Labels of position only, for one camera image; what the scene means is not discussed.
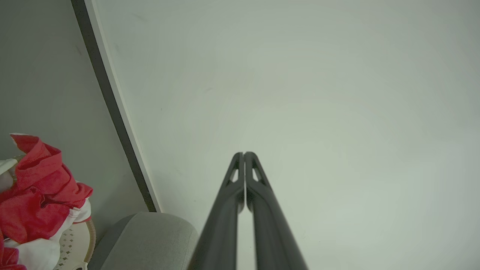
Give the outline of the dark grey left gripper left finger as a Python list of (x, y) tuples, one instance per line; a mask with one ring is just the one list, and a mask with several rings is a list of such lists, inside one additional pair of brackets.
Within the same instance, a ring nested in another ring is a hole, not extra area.
[(236, 270), (238, 215), (245, 206), (245, 161), (236, 153), (227, 169), (217, 197), (187, 270)]

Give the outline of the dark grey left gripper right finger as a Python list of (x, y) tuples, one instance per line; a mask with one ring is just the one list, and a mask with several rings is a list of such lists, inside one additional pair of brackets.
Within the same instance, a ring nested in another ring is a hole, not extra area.
[(308, 270), (258, 156), (246, 152), (244, 162), (257, 270)]

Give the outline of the white perforated laundry basket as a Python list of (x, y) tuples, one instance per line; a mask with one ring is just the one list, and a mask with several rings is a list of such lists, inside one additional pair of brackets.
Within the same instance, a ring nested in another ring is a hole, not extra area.
[(72, 224), (60, 238), (60, 258), (54, 270), (88, 270), (96, 238), (92, 220)]

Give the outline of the dark baseboard strip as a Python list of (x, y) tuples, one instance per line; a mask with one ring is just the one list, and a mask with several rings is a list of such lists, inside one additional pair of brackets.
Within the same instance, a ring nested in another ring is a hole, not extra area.
[(151, 182), (140, 158), (139, 149), (134, 140), (134, 132), (128, 121), (125, 107), (122, 104), (120, 92), (114, 79), (114, 70), (108, 62), (107, 49), (101, 36), (101, 26), (95, 17), (94, 0), (70, 1), (103, 99), (139, 192), (149, 212), (161, 212), (156, 195), (151, 192)]

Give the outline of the red and white garment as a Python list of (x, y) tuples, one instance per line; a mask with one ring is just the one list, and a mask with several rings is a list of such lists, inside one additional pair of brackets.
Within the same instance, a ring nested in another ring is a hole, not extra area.
[(22, 155), (0, 160), (0, 270), (54, 270), (62, 234), (91, 220), (93, 188), (74, 179), (59, 149), (10, 137)]

